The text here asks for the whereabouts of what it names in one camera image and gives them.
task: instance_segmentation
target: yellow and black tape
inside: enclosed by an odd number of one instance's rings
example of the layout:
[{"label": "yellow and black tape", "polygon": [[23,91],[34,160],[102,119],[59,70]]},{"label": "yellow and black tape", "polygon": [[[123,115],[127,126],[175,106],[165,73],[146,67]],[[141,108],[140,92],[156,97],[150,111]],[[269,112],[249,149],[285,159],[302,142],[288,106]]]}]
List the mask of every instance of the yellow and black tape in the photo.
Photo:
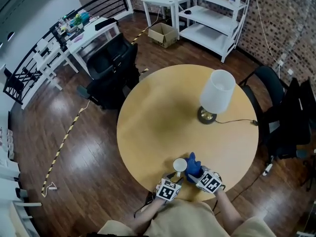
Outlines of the yellow and black tape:
[{"label": "yellow and black tape", "polygon": [[[149,28],[149,27],[147,27],[146,29],[144,29],[144,30],[131,42],[131,44],[134,44],[134,43],[137,41],[137,39],[138,39],[148,28]],[[144,69],[140,74],[142,75],[142,74],[144,74],[145,72],[147,72],[148,70],[149,70],[149,69]],[[80,109],[80,111],[78,112],[77,116],[75,117],[73,123],[72,123],[71,126],[69,127],[68,132],[66,133],[66,135],[65,135],[65,137],[64,137],[64,139],[63,139],[63,142],[60,144],[59,150],[57,151],[57,153],[56,153],[56,155],[55,155],[55,158],[54,158],[54,160],[53,160],[53,162],[52,162],[52,164],[51,164],[51,166],[50,166],[50,168],[49,168],[49,170],[48,170],[48,173],[47,173],[47,175],[46,175],[46,177],[45,177],[45,181],[44,181],[43,186],[42,186],[42,189],[41,189],[41,194],[42,194],[43,197],[46,197],[46,194],[44,193],[45,186],[46,186],[47,180],[48,180],[48,178],[49,178],[49,174],[51,173],[51,171],[52,171],[52,169],[53,169],[53,166],[54,166],[54,164],[56,163],[56,160],[57,160],[57,158],[58,158],[58,156],[59,156],[59,154],[60,154],[60,151],[61,151],[61,149],[63,148],[64,143],[65,143],[65,141],[66,141],[66,139],[67,139],[67,137],[68,137],[70,131],[73,129],[75,123],[77,122],[77,120],[78,120],[80,114],[81,114],[86,108],[81,108],[81,109]]]},{"label": "yellow and black tape", "polygon": [[74,121],[72,122],[71,126],[69,127],[69,129],[68,129],[68,131],[67,131],[67,133],[66,133],[66,135],[65,135],[65,137],[64,137],[64,139],[63,139],[63,142],[60,144],[59,150],[57,151],[57,153],[56,153],[56,155],[55,155],[55,158],[54,158],[53,162],[51,163],[51,166],[50,166],[50,168],[49,168],[49,170],[48,170],[48,173],[47,173],[47,175],[46,175],[46,177],[45,177],[45,181],[44,181],[44,183],[43,183],[43,187],[42,187],[42,189],[41,189],[41,194],[42,194],[43,197],[46,197],[46,195],[44,194],[45,185],[46,185],[46,182],[47,182],[47,180],[48,180],[48,178],[49,178],[49,174],[51,173],[51,171],[52,171],[52,169],[53,169],[53,166],[54,166],[54,164],[56,163],[56,160],[57,160],[57,158],[58,158],[58,156],[59,156],[59,154],[60,154],[60,151],[61,151],[61,149],[63,148],[64,143],[65,143],[65,141],[66,141],[66,139],[67,139],[69,133],[70,133],[71,130],[73,129],[75,123],[77,122],[77,120],[78,120],[80,114],[81,114],[86,108],[81,108],[81,109],[80,109],[80,111],[78,112],[78,114],[77,114],[77,116],[75,117]]}]

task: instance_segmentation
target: round wooden table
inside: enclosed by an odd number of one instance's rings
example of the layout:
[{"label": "round wooden table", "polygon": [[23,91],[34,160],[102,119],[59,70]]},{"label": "round wooden table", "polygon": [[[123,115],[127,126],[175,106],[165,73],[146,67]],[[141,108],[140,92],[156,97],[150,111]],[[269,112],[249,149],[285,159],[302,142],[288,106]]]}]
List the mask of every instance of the round wooden table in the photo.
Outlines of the round wooden table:
[{"label": "round wooden table", "polygon": [[[143,79],[130,92],[118,118],[118,149],[131,175],[147,190],[173,172],[172,163],[195,152],[202,165],[218,172],[225,191],[249,169],[258,146],[258,127],[250,121],[205,125],[199,122],[199,97],[213,69],[176,65]],[[228,109],[217,121],[255,119],[254,109],[236,85]],[[207,200],[206,193],[187,180],[177,198]]]}]

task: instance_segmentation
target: white side table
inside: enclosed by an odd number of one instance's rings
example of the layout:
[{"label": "white side table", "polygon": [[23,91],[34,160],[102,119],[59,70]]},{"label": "white side table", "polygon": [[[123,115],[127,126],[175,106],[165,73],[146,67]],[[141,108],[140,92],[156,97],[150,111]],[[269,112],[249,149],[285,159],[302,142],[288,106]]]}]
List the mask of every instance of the white side table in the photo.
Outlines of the white side table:
[{"label": "white side table", "polygon": [[[149,4],[153,4],[153,5],[157,5],[157,6],[161,6],[162,8],[162,17],[163,19],[166,18],[165,13],[164,13],[164,7],[168,7],[170,8],[171,11],[171,20],[172,20],[172,27],[175,27],[175,8],[174,8],[174,0],[141,0],[143,1],[143,5],[144,5],[144,10],[145,10],[145,14],[146,14],[146,18],[147,18],[147,23],[148,26],[152,26],[152,23],[150,21],[150,17],[149,17],[149,11],[148,11],[148,5]],[[187,3],[187,8],[191,7],[191,0],[178,0],[179,4],[186,2]]]}]

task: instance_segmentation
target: white lampshade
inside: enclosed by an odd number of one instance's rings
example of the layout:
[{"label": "white lampshade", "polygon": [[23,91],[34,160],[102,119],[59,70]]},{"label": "white lampshade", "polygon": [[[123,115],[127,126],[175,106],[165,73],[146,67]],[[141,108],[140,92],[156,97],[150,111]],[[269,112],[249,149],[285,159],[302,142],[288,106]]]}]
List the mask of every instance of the white lampshade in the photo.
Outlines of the white lampshade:
[{"label": "white lampshade", "polygon": [[231,101],[235,78],[225,70],[215,70],[207,81],[200,97],[202,107],[209,113],[224,112]]}]

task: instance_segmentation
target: black railing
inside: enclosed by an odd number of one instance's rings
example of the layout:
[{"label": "black railing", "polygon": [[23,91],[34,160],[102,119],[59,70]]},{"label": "black railing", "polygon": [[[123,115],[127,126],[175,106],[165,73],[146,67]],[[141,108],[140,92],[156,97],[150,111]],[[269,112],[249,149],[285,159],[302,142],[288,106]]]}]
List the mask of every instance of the black railing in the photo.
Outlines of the black railing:
[{"label": "black railing", "polygon": [[[80,10],[85,9],[89,12],[90,16],[106,16],[111,18],[120,12],[127,11],[126,0],[92,0],[80,7],[75,11],[71,11],[66,18],[72,19]],[[49,31],[42,37],[47,42],[59,42],[63,51],[67,50],[66,40],[61,37],[55,27],[59,22],[55,23]],[[14,73],[5,69],[7,77],[4,85],[4,93],[10,96],[19,104],[23,104],[23,99],[28,94],[31,88],[35,85],[41,76],[41,72],[36,70],[36,62],[33,59],[34,54],[37,52],[37,44],[25,55],[20,64],[15,69]]]}]

